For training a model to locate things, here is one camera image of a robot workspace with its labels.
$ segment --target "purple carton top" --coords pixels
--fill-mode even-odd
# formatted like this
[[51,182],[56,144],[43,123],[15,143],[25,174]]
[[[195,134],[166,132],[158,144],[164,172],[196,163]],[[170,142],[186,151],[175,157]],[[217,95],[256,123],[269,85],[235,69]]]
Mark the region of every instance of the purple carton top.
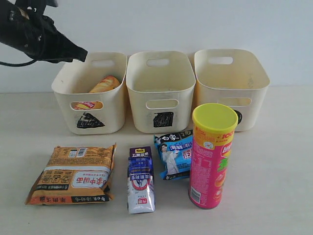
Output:
[[137,148],[130,148],[129,150],[130,157],[152,157],[151,154],[151,147],[137,147]]

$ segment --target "white table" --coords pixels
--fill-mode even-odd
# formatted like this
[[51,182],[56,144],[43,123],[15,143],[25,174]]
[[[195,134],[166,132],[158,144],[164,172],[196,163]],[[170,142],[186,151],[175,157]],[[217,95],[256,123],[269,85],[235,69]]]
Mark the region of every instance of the white table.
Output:
[[[136,215],[126,208],[129,148],[153,146],[153,135],[137,131],[129,115],[117,133],[77,136],[67,129],[54,94],[0,94],[0,234],[311,235],[312,90],[269,88],[255,127],[235,134],[223,199],[215,209],[190,202],[188,180],[161,180],[163,166],[153,148],[156,211]],[[55,146],[115,141],[114,201],[24,205]]]

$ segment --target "storage container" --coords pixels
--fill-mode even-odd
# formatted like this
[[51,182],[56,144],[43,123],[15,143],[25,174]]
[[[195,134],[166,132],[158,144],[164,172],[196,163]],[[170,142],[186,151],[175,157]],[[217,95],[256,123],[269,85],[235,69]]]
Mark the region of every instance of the storage container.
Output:
[[190,120],[195,83],[184,53],[148,51],[132,55],[126,85],[135,127],[144,133],[185,129]]
[[[108,134],[118,131],[125,123],[125,73],[127,56],[116,52],[89,53],[85,62],[66,63],[52,83],[65,122],[78,135]],[[121,85],[111,91],[88,93],[108,75]],[[101,102],[95,110],[74,110],[77,102]]]
[[269,78],[258,59],[240,49],[205,49],[195,53],[196,104],[220,103],[239,117],[236,131],[252,128],[266,95]]

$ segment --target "potato chip can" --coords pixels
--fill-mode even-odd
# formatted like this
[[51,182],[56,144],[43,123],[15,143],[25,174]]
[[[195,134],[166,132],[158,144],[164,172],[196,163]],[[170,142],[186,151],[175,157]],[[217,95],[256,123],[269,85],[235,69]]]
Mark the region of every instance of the potato chip can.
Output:
[[222,199],[238,116],[228,106],[207,103],[194,109],[192,120],[194,136],[189,198],[196,206],[211,209]]

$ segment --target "basket handle hole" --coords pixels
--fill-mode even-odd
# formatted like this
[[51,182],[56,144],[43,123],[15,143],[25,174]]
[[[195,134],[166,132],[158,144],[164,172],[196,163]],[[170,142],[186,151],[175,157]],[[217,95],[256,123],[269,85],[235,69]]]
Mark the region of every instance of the basket handle hole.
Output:
[[79,110],[100,110],[103,108],[101,101],[79,101],[72,102],[70,104],[71,109],[75,111]]
[[179,105],[177,99],[159,99],[146,102],[147,109],[174,109]]
[[209,63],[213,65],[230,65],[234,62],[233,57],[210,57]]
[[115,62],[113,60],[93,60],[91,65],[95,68],[113,67]]
[[222,97],[219,98],[218,103],[231,107],[249,106],[252,100],[250,98],[236,98],[236,97]]
[[150,67],[164,67],[169,64],[170,64],[169,59],[147,60],[147,66]]

